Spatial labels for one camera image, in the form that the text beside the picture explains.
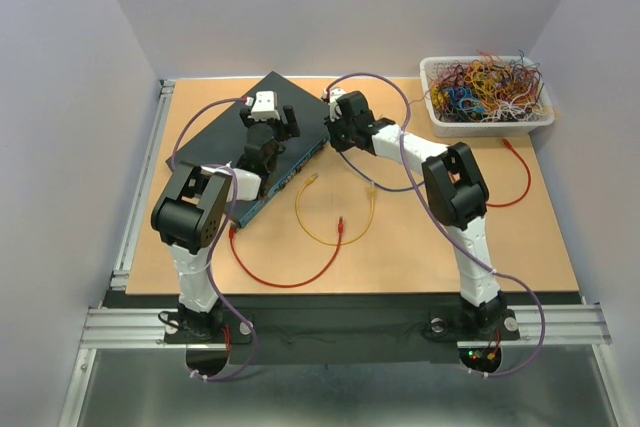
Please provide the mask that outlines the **dark blue network switch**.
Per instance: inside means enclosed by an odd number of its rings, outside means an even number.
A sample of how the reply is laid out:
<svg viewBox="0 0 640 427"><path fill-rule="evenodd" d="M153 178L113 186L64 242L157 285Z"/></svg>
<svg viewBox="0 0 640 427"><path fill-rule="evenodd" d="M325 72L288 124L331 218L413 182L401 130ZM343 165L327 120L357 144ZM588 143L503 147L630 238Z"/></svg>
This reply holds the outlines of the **dark blue network switch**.
<svg viewBox="0 0 640 427"><path fill-rule="evenodd" d="M246 106L235 102L166 159L169 167L179 162L198 166L229 163L234 168L257 174L261 178L259 197L252 201L237 200L231 215L231 220L240 228L247 226L328 140L324 125L328 107L323 101L275 72L260 80L246 95L258 91L276 92L281 121L285 120L283 107L294 107L299 137L263 146L249 145L247 128L239 115L240 109Z"/></svg>

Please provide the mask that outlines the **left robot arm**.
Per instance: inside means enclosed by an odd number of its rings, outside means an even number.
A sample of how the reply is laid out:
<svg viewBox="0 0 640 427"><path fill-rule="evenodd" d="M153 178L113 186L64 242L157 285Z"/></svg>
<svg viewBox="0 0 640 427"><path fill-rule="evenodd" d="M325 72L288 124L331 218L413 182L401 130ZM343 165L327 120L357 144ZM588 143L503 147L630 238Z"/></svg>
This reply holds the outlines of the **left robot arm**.
<svg viewBox="0 0 640 427"><path fill-rule="evenodd" d="M225 209L234 210L239 200L267 197L278 157L286 150L284 142L300 135L291 105L281 110L261 107L253 97L240 117L247 134L237 166L198 166L172 155L172 175L151 214L151 227L169 246L180 284L177 318L162 315L160 321L202 341L213 340L222 331L219 294L209 279L209 255L225 228Z"/></svg>

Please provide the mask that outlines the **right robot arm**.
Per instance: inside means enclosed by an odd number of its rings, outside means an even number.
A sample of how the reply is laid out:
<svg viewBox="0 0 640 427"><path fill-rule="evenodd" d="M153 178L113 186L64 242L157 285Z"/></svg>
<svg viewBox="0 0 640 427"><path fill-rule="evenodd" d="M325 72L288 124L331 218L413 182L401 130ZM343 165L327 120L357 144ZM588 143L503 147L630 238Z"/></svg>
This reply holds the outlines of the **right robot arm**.
<svg viewBox="0 0 640 427"><path fill-rule="evenodd" d="M487 185L470 147L447 145L405 132L393 120L376 119L365 96L334 88L324 92L325 125L338 152L358 148L394 160L409 174L420 173L428 213L454 247L460 278L460 325L472 337L495 329L507 304L491 263L486 214Z"/></svg>

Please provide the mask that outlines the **white plastic basket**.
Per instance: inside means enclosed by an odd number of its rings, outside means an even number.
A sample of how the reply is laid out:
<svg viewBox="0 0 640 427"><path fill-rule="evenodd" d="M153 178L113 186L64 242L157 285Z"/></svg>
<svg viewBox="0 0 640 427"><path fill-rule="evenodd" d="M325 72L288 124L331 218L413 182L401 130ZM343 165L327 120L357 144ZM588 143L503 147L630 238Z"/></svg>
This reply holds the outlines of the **white plastic basket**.
<svg viewBox="0 0 640 427"><path fill-rule="evenodd" d="M427 57L419 77L439 137L526 136L555 121L539 65L522 53Z"/></svg>

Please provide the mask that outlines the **black base mat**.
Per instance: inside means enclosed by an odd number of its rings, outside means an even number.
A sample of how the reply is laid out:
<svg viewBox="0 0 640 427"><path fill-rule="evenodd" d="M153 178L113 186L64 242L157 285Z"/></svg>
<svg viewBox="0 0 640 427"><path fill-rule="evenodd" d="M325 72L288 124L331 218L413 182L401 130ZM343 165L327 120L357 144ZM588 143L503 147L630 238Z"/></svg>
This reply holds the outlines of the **black base mat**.
<svg viewBox="0 0 640 427"><path fill-rule="evenodd" d="M167 344L230 349L234 364L456 364L465 342L517 340L505 296L476 308L453 293L239 294L209 314L161 318Z"/></svg>

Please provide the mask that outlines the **aluminium left side rail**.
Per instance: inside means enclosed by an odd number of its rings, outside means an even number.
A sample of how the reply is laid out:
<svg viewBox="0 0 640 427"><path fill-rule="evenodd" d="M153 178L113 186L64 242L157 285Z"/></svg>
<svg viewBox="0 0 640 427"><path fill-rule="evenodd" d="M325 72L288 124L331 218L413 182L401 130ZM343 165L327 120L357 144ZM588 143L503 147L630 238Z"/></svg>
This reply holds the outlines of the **aluminium left side rail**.
<svg viewBox="0 0 640 427"><path fill-rule="evenodd" d="M140 175L134 191L128 220L110 276L109 290L124 291L128 285L139 233L144 222L145 206L155 170L155 162L175 85L176 81L174 79L162 79L160 81L157 108L143 157Z"/></svg>

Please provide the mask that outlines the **aluminium rail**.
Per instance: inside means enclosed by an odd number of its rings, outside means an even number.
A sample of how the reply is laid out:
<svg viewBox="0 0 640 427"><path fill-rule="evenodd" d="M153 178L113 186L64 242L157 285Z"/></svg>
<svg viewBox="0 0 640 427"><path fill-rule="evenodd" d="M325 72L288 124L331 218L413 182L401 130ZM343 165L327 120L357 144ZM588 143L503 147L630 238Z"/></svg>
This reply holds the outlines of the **aluminium rail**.
<svg viewBox="0 0 640 427"><path fill-rule="evenodd" d="M160 81L157 108L143 157L140 175L134 191L128 220L110 276L109 290L124 291L128 285L139 233L144 222L145 206L155 170L155 162L175 85L176 81L174 79L162 79Z"/></svg>
<svg viewBox="0 0 640 427"><path fill-rule="evenodd" d="M542 332L538 309L515 306L520 337L507 346L534 346ZM545 346L609 345L611 334L598 305L546 305ZM208 343L171 340L157 309L91 309L85 319L80 346L84 349L195 348L220 350L223 341Z"/></svg>

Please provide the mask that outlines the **aluminium front rail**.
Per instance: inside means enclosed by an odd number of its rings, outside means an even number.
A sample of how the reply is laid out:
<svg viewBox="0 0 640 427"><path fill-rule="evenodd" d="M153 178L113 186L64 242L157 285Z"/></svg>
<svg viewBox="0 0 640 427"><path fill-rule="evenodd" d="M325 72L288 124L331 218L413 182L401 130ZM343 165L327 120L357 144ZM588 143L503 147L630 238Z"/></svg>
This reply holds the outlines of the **aluminium front rail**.
<svg viewBox="0 0 640 427"><path fill-rule="evenodd" d="M538 309L515 306L520 337L507 346L534 346L542 332ZM611 334L598 305L546 305L545 346L609 345ZM195 348L220 350L223 341L208 343L171 340L157 309L91 309L85 319L80 346L84 349Z"/></svg>

